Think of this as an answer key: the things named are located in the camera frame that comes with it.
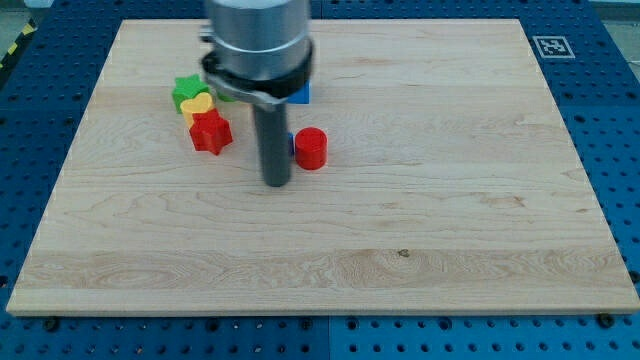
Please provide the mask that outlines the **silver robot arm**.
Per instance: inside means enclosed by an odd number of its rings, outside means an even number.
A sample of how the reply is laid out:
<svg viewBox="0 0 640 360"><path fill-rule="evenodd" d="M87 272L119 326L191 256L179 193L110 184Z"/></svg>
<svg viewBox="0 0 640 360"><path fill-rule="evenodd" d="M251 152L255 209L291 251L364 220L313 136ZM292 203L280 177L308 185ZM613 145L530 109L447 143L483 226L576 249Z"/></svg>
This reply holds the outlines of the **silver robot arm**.
<svg viewBox="0 0 640 360"><path fill-rule="evenodd" d="M219 66L254 81L284 77L310 61L307 0L207 0Z"/></svg>

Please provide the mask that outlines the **green block behind arm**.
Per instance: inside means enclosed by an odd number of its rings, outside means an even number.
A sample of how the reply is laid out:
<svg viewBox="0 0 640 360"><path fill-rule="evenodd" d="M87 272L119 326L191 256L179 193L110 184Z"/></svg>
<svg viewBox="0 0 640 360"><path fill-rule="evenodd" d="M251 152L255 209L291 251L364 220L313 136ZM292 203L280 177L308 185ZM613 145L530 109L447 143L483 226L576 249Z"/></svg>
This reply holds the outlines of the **green block behind arm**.
<svg viewBox="0 0 640 360"><path fill-rule="evenodd" d="M222 102L235 102L235 99L233 99L232 97L227 96L227 95L225 95L225 94L223 94L223 93L221 93L219 91L216 92L216 98L219 101L222 101Z"/></svg>

